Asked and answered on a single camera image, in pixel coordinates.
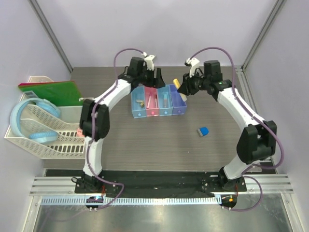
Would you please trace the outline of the four-colour compartment organizer box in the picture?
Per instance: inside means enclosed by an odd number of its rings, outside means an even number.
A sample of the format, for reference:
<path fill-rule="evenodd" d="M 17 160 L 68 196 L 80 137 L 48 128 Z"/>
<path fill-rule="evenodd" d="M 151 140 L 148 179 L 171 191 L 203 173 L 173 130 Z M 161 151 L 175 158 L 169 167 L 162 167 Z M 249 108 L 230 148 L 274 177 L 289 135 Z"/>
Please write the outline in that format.
<path fill-rule="evenodd" d="M 164 93 L 168 95 L 168 108 L 164 108 Z M 150 108 L 147 109 L 147 102 L 150 95 L 152 95 L 152 101 Z M 155 95 L 157 95 L 158 99 L 158 108 L 155 107 Z M 136 100 L 143 100 L 144 107 L 141 107 L 140 102 L 136 102 Z M 168 84 L 159 89 L 139 86 L 131 92 L 131 112 L 134 118 L 184 115 L 186 110 L 187 104 L 181 98 L 180 93 L 177 92 L 174 84 Z"/>

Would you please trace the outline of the blue capped clear tube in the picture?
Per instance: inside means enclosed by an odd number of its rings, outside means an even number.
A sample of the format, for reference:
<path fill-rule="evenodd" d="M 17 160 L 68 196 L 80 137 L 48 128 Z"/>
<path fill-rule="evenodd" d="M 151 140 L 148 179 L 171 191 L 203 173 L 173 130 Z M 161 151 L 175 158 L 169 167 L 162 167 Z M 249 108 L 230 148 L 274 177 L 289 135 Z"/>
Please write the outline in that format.
<path fill-rule="evenodd" d="M 169 107 L 169 99 L 168 99 L 167 93 L 164 93 L 163 101 L 164 101 L 164 108 L 168 108 Z"/>

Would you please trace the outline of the blue grey pencil sharpener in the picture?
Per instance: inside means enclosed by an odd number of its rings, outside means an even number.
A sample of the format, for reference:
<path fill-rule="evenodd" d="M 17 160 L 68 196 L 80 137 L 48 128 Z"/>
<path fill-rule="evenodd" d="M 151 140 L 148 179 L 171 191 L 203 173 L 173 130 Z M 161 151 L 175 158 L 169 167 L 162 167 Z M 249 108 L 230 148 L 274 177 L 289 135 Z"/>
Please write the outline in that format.
<path fill-rule="evenodd" d="M 209 130 L 208 130 L 207 127 L 198 128 L 198 129 L 197 129 L 197 132 L 198 132 L 198 134 L 199 134 L 200 137 L 204 137 L 204 136 L 206 136 L 206 135 L 209 134 Z"/>

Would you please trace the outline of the white red-tipped pen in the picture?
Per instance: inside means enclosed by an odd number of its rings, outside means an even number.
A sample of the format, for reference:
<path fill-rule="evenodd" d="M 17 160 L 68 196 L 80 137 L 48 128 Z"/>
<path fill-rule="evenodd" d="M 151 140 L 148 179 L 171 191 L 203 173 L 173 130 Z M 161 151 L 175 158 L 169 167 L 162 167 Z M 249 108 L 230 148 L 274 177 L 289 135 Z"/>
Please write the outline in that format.
<path fill-rule="evenodd" d="M 157 99 L 157 95 L 155 95 L 154 100 L 155 100 L 155 107 L 158 108 L 158 99 Z"/>

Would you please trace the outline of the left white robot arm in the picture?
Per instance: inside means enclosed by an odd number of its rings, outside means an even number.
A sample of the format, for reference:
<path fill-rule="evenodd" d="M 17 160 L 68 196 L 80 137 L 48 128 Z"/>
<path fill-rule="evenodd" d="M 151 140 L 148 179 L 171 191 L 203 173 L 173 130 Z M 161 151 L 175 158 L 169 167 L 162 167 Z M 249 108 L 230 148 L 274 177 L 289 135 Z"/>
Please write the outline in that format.
<path fill-rule="evenodd" d="M 101 153 L 105 137 L 110 130 L 110 111 L 138 85 L 162 88 L 165 83 L 161 69 L 155 68 L 154 55 L 143 53 L 143 58 L 133 57 L 125 71 L 116 76 L 115 83 L 100 96 L 84 100 L 79 127 L 84 135 L 85 165 L 83 175 L 77 180 L 76 187 L 97 193 L 104 181 Z"/>

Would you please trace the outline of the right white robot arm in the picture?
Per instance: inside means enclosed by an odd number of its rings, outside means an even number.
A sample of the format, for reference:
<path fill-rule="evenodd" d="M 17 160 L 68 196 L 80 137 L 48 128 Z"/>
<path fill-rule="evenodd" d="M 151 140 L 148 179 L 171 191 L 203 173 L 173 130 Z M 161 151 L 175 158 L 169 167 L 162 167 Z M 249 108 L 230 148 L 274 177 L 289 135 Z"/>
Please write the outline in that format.
<path fill-rule="evenodd" d="M 234 191 L 245 170 L 274 155 L 277 126 L 273 121 L 265 121 L 256 115 L 239 95 L 232 81 L 223 79 L 219 61 L 205 61 L 203 70 L 199 68 L 196 58 L 189 58 L 185 65 L 190 70 L 183 75 L 183 82 L 177 91 L 186 96 L 200 90 L 206 91 L 230 113 L 241 130 L 236 156 L 218 174 L 220 189 Z"/>

